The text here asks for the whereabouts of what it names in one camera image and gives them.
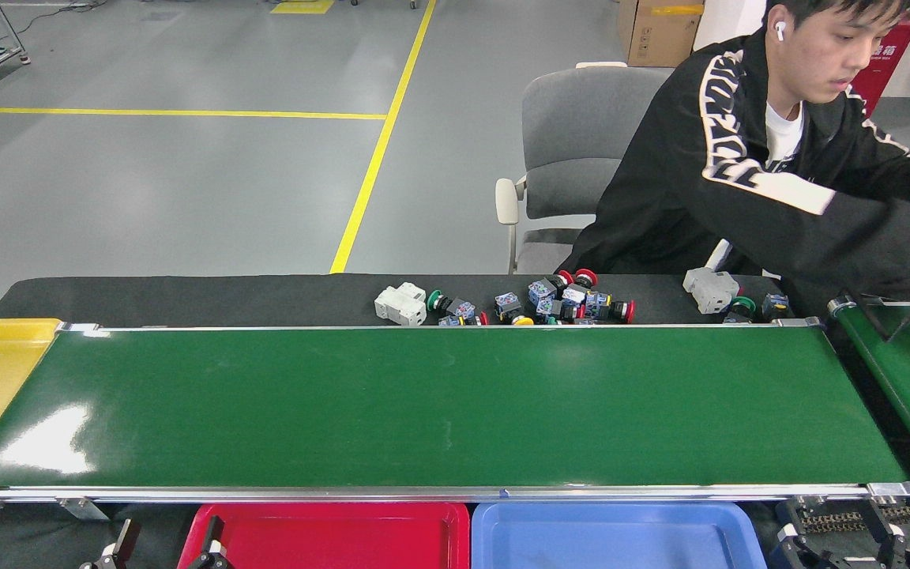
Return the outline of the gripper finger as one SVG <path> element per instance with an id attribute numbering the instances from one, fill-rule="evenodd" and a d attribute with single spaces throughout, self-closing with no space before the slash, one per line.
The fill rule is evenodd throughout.
<path id="1" fill-rule="evenodd" d="M 866 507 L 866 527 L 878 545 L 875 562 L 881 568 L 910 568 L 910 507 Z"/>
<path id="2" fill-rule="evenodd" d="M 779 544 L 769 559 L 777 568 L 838 568 L 831 551 L 813 545 L 807 537 L 832 529 L 823 499 L 787 499 L 774 507 L 780 529 Z"/>
<path id="3" fill-rule="evenodd" d="M 220 541 L 223 528 L 224 522 L 220 516 L 210 516 L 200 551 L 187 568 L 232 568 L 230 560 L 225 555 L 225 547 Z"/>
<path id="4" fill-rule="evenodd" d="M 117 539 L 113 543 L 105 546 L 100 556 L 93 561 L 87 561 L 80 564 L 80 569 L 89 568 L 126 568 L 127 562 L 133 555 L 138 536 L 140 536 L 141 525 L 133 519 L 128 518 L 124 521 L 122 529 L 119 530 Z"/>

